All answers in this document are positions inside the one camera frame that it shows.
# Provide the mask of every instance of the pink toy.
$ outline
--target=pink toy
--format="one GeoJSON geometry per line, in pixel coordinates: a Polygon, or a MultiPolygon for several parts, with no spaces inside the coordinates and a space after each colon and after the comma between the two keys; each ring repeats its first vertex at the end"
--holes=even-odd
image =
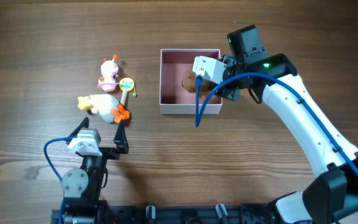
{"type": "Polygon", "coordinates": [[[106,93],[115,90],[118,85],[115,79],[118,77],[119,69],[118,65],[114,63],[117,58],[118,55],[114,55],[112,60],[104,59],[102,66],[100,66],[102,77],[98,80],[98,87],[106,93]]]}

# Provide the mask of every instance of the wood grain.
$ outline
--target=wood grain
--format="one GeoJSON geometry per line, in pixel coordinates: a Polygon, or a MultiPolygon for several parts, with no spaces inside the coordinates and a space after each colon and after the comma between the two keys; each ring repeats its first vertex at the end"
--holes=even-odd
{"type": "MultiPolygon", "coordinates": [[[[129,154],[108,163],[101,197],[111,205],[268,202],[307,187],[314,177],[299,145],[247,94],[224,101],[221,114],[205,116],[198,129],[194,116],[160,114],[160,49],[230,54],[226,34],[250,24],[270,55],[290,58],[327,117],[358,146],[358,1],[5,2],[0,223],[48,223],[60,206],[62,190],[42,148],[86,116],[76,98],[101,93],[99,67],[113,54],[139,97],[129,98],[129,154]]],[[[112,144],[116,125],[99,117],[90,125],[103,146],[112,144]]],[[[49,154],[61,174],[81,162],[63,143],[49,154]]],[[[358,213],[342,223],[358,223],[358,213]]]]}

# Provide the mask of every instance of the brown plush toy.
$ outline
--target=brown plush toy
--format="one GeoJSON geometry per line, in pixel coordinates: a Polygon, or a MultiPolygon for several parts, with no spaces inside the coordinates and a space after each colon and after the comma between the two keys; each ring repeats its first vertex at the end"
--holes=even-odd
{"type": "MultiPolygon", "coordinates": [[[[182,87],[189,93],[196,92],[196,75],[192,71],[187,71],[183,74],[181,79],[182,87]]],[[[207,96],[214,88],[213,82],[209,80],[203,80],[200,87],[200,96],[207,96]]]]}

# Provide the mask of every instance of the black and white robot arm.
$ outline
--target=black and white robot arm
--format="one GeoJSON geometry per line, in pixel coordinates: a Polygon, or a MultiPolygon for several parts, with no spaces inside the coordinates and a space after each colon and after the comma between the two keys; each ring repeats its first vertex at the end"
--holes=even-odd
{"type": "Polygon", "coordinates": [[[197,77],[217,85],[246,72],[263,73],[277,78],[301,96],[342,151],[335,149],[321,124],[305,108],[304,102],[300,102],[283,85],[262,78],[246,77],[225,85],[215,93],[236,100],[239,90],[247,88],[256,102],[263,101],[276,112],[308,158],[317,179],[304,192],[277,200],[276,212],[280,214],[282,221],[294,223],[314,220],[316,223],[332,223],[358,211],[358,178],[341,154],[344,153],[352,160],[358,169],[358,148],[327,119],[310,97],[296,68],[286,56],[280,54],[267,57],[267,50],[263,47],[255,26],[237,30],[227,37],[233,57],[225,55],[221,60],[196,57],[193,72],[197,77]]]}

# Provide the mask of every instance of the box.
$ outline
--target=box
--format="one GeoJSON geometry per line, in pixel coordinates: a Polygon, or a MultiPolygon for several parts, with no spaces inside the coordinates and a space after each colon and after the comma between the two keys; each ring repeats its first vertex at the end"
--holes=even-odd
{"type": "MultiPolygon", "coordinates": [[[[195,114],[196,93],[187,92],[181,85],[186,71],[193,69],[196,56],[219,59],[219,49],[162,49],[160,62],[160,110],[162,114],[195,114]]],[[[199,100],[200,107],[205,96],[199,100]]],[[[204,114],[218,114],[223,101],[216,96],[210,99],[204,114]]]]}

